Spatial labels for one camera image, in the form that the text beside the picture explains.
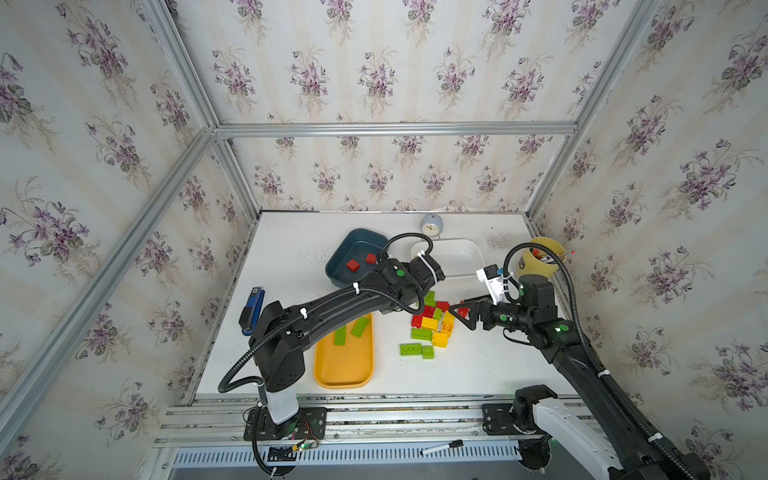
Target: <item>yellow tray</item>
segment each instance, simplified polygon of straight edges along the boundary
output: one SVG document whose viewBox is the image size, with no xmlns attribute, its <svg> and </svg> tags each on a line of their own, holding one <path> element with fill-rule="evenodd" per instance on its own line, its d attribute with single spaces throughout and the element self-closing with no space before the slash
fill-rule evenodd
<svg viewBox="0 0 768 480">
<path fill-rule="evenodd" d="M 334 345 L 329 333 L 315 346 L 315 381 L 326 389 L 354 389 L 373 377 L 373 314 L 360 338 L 352 335 L 355 322 L 346 327 L 345 345 Z"/>
</svg>

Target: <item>vent grille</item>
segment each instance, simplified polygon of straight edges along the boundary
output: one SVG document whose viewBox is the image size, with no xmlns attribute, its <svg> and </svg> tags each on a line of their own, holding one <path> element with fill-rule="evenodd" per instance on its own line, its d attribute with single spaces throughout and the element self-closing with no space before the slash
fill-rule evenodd
<svg viewBox="0 0 768 480">
<path fill-rule="evenodd" d="M 295 462 L 276 465 L 351 465 L 365 462 L 377 463 L 430 463 L 520 460 L 516 440 L 490 440 L 464 442 L 463 447 L 441 450 L 422 456 L 420 452 L 445 442 L 408 442 L 385 444 L 323 445 L 317 449 L 299 452 Z M 261 457 L 266 458 L 269 447 L 260 447 Z M 174 468 L 236 467 L 254 464 L 253 452 L 248 446 L 238 447 L 186 447 L 177 450 Z"/>
</svg>

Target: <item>black mounting plate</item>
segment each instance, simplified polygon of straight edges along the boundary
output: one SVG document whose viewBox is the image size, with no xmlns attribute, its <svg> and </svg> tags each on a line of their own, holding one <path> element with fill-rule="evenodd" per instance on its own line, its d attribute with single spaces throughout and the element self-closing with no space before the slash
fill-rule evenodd
<svg viewBox="0 0 768 480">
<path fill-rule="evenodd" d="M 276 436 L 277 427 L 266 408 L 253 409 L 248 414 L 248 423 L 245 425 L 243 440 L 250 442 L 254 426 L 256 426 L 256 440 L 281 440 L 281 439 L 305 439 L 307 436 L 322 439 L 326 434 L 326 412 L 323 407 L 299 409 L 293 421 L 286 426 L 288 433 L 280 437 Z M 308 435 L 307 425 L 312 429 L 312 435 Z"/>
</svg>

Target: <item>white plastic container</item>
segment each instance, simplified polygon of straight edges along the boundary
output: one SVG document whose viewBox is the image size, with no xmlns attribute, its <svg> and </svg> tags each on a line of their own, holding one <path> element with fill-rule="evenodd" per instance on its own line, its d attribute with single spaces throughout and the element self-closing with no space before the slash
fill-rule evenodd
<svg viewBox="0 0 768 480">
<path fill-rule="evenodd" d="M 475 272 L 485 267 L 482 253 L 477 244 L 464 238 L 451 240 L 433 240 L 434 247 L 430 255 L 440 264 L 445 278 L 471 276 L 476 278 Z M 418 242 L 411 249 L 411 258 L 422 250 L 427 249 L 426 242 Z"/>
</svg>

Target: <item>dark blue tray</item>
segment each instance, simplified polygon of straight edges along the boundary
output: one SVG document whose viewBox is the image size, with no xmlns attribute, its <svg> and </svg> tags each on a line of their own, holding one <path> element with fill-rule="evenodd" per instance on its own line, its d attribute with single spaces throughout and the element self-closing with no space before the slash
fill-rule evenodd
<svg viewBox="0 0 768 480">
<path fill-rule="evenodd" d="M 356 228 L 349 232 L 326 263 L 326 275 L 331 279 L 331 283 L 342 287 L 360 280 L 375 267 L 366 263 L 366 257 L 369 253 L 379 253 L 386 241 L 387 237 L 365 228 Z M 346 267 L 350 260 L 360 264 L 360 268 L 354 273 Z"/>
</svg>

